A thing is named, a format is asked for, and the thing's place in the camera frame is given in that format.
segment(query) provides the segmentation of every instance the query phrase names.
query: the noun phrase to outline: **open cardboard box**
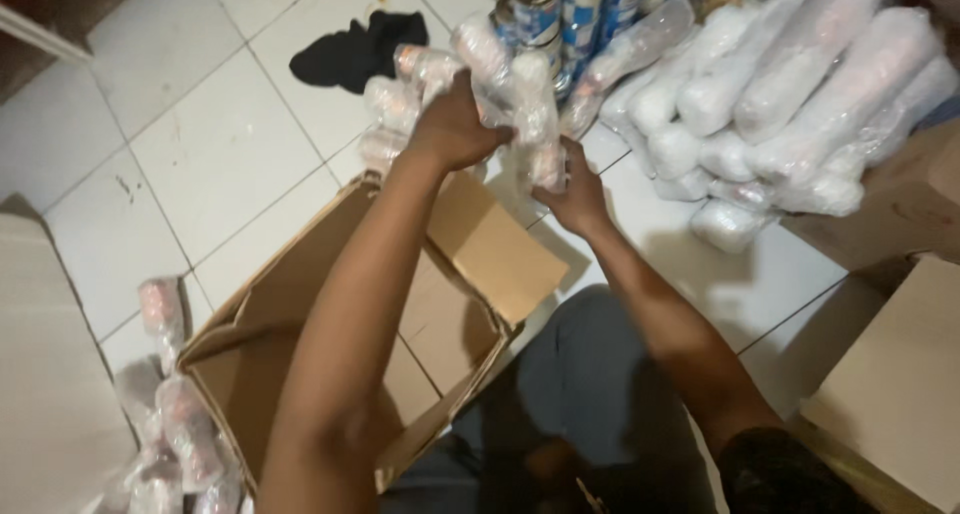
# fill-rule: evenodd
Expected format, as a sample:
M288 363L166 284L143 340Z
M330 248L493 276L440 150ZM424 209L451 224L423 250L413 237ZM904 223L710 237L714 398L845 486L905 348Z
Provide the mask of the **open cardboard box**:
M342 189L213 314L177 361L228 438L254 495L306 316L379 189L374 174ZM434 206L384 378L373 439L381 492L476 394L567 269L483 184L464 173L453 176Z

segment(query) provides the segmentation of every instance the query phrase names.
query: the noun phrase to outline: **cardboard flap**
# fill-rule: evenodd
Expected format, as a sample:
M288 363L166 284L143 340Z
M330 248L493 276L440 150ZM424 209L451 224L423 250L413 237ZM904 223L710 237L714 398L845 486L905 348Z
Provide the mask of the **cardboard flap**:
M511 328L560 285L570 268L463 172L440 192L427 236Z

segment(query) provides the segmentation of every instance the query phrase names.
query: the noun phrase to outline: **pile of cans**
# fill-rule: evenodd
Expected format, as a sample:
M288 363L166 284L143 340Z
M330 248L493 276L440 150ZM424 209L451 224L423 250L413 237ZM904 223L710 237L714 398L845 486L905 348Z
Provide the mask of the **pile of cans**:
M490 21L515 52L546 53L560 102L594 54L665 1L497 0Z

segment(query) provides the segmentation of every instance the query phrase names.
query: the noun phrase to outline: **white tile floor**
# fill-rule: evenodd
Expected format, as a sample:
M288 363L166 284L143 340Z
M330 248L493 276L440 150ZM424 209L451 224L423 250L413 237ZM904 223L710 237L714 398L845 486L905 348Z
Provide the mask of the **white tile floor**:
M376 8L423 12L432 44L446 47L450 27L492 5L128 0L90 35L90 69L58 63L0 106L0 197L18 191L45 215L115 369L152 349L141 281L186 275L193 323L203 323L362 169L355 139L371 118L361 98L297 81L287 67L295 53ZM699 204L658 200L614 133L597 125L583 143L626 234L733 348L749 347L742 359L789 412L850 343L804 334L844 270L779 226L743 255L714 250L687 230ZM590 249L512 199L503 174L495 158L485 181L572 266L556 301L603 282Z

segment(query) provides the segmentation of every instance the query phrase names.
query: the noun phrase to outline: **forearm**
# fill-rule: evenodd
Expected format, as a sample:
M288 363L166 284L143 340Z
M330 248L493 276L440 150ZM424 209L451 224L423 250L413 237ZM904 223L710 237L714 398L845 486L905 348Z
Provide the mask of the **forearm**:
M277 424L355 435L383 382L443 171L405 152L343 248L294 353Z
M740 430L781 424L716 328L643 260L613 223L599 226L587 240L714 457Z

